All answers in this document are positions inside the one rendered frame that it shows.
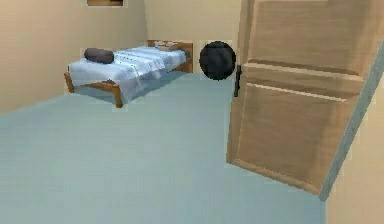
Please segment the beige pillow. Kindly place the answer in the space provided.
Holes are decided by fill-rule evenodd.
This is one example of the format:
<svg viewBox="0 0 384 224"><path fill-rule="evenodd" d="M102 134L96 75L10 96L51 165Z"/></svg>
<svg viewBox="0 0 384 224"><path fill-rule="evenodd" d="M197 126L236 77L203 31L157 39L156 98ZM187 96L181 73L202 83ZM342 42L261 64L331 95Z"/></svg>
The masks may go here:
<svg viewBox="0 0 384 224"><path fill-rule="evenodd" d="M154 45L157 49L161 51L175 51L180 49L180 44L178 42L172 42L172 41L155 41Z"/></svg>

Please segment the framed wall picture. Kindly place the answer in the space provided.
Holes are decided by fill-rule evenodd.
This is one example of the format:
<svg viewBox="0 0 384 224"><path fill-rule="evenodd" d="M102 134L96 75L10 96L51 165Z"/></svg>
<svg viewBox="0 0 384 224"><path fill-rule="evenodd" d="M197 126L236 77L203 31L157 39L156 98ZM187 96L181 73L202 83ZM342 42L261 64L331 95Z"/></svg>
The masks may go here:
<svg viewBox="0 0 384 224"><path fill-rule="evenodd" d="M124 6L124 0L86 0L87 6L111 6L120 7Z"/></svg>

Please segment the light wooden room door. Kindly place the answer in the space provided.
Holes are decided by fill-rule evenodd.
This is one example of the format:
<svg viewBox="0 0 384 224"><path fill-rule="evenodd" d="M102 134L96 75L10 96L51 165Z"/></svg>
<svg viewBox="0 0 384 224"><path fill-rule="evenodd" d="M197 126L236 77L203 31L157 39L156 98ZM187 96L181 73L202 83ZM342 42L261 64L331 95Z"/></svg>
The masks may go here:
<svg viewBox="0 0 384 224"><path fill-rule="evenodd" d="M227 161L325 198L384 64L384 0L242 0Z"/></svg>

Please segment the wooden bed with blue sheet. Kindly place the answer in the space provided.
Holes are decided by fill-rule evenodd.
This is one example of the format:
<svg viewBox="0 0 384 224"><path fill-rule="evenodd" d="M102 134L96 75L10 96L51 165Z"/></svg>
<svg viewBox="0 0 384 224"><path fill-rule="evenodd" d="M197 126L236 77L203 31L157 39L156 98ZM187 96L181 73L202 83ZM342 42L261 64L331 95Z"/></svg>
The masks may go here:
<svg viewBox="0 0 384 224"><path fill-rule="evenodd" d="M193 71L193 44L178 42L180 49L161 51L148 40L146 46L139 46L113 52L111 64L96 63L85 57L70 63L64 73L68 91L75 92L78 86L96 88L110 92L117 108L134 99L151 81L171 71L191 73Z"/></svg>

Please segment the dark grey bolster pillow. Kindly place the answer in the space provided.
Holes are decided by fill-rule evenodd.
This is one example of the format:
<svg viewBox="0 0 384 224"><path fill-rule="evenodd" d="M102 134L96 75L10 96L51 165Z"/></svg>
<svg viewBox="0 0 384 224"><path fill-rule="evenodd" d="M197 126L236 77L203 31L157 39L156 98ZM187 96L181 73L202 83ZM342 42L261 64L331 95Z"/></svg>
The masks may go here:
<svg viewBox="0 0 384 224"><path fill-rule="evenodd" d="M87 48L84 52L84 57L89 61L102 64L111 64L114 61L112 51L99 48Z"/></svg>

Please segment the black round bin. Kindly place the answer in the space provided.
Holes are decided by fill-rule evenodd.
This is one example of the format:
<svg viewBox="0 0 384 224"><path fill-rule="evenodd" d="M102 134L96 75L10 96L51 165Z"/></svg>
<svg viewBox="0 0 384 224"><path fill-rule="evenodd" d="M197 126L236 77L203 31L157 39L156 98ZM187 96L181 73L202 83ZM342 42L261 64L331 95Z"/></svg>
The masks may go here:
<svg viewBox="0 0 384 224"><path fill-rule="evenodd" d="M206 44L200 51L199 65L209 79L225 80L235 69L236 54L229 44L213 41Z"/></svg>

